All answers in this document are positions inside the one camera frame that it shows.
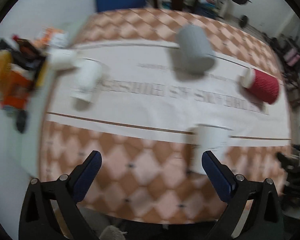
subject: red cup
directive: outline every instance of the red cup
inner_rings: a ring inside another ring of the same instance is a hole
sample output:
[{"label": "red cup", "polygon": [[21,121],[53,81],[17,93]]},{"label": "red cup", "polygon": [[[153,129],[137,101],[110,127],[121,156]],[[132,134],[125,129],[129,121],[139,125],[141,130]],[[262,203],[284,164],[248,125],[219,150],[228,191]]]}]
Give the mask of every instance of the red cup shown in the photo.
[{"label": "red cup", "polygon": [[241,85],[260,100],[273,104],[279,96],[279,81],[274,76],[255,68],[248,68]]}]

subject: snack package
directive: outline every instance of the snack package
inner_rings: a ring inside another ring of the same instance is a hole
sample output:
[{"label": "snack package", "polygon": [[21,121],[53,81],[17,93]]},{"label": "snack package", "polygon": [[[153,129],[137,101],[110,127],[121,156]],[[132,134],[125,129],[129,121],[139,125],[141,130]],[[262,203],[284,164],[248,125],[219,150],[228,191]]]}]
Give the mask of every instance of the snack package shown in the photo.
[{"label": "snack package", "polygon": [[65,48],[69,43],[69,33],[53,27],[44,28],[32,42],[39,49],[44,49],[46,46],[53,48]]}]

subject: white paper cup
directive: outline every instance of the white paper cup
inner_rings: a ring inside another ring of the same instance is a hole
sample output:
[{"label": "white paper cup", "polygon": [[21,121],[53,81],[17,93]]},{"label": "white paper cup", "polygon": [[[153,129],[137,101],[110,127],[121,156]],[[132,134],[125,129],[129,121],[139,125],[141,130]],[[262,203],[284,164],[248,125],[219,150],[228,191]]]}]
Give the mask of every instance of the white paper cup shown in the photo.
[{"label": "white paper cup", "polygon": [[212,151],[218,160],[226,153],[229,135],[232,129],[223,126],[199,124],[195,134],[196,147],[193,151],[190,170],[206,175],[201,158],[205,151]]},{"label": "white paper cup", "polygon": [[51,49],[48,63],[55,70],[65,70],[74,67],[77,52],[73,49]]},{"label": "white paper cup", "polygon": [[78,72],[72,97],[91,102],[96,84],[102,77],[102,66],[91,58],[79,58],[74,62],[74,66],[78,68]]}]

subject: patterned tablecloth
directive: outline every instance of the patterned tablecloth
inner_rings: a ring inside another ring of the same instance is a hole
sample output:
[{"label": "patterned tablecloth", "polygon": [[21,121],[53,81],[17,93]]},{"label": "patterned tablecloth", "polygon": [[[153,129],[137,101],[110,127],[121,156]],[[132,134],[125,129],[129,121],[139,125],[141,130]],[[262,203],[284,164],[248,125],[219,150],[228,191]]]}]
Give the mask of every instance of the patterned tablecloth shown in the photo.
[{"label": "patterned tablecloth", "polygon": [[[176,30],[192,23],[201,26],[215,51],[250,63],[281,78],[271,49],[227,24],[186,12],[131,9],[93,15],[75,44],[117,39],[174,41]],[[268,147],[230,147],[223,163],[234,174],[263,181],[271,177],[280,192],[284,170],[275,158],[290,153],[290,143]],[[102,154],[102,167],[80,203],[127,220],[184,224],[220,217],[221,202],[207,176],[189,174],[191,145],[77,128],[45,119],[40,150],[40,179],[69,174],[92,150]]]}]

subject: blue gripper pad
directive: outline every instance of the blue gripper pad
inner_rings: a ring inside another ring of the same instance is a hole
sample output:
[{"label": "blue gripper pad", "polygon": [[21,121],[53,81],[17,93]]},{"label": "blue gripper pad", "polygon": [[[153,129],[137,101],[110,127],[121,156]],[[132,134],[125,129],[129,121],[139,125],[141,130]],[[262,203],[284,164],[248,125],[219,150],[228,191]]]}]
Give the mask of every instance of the blue gripper pad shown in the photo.
[{"label": "blue gripper pad", "polygon": [[84,199],[90,185],[101,168],[102,157],[100,152],[91,152],[82,165],[85,165],[86,161],[89,161],[89,163],[86,165],[85,169],[82,171],[80,177],[73,186],[72,199],[76,203]]},{"label": "blue gripper pad", "polygon": [[201,162],[220,200],[228,203],[232,198],[235,182],[227,178],[221,169],[223,166],[227,169],[229,168],[226,165],[222,165],[211,151],[206,151],[202,154]]}]

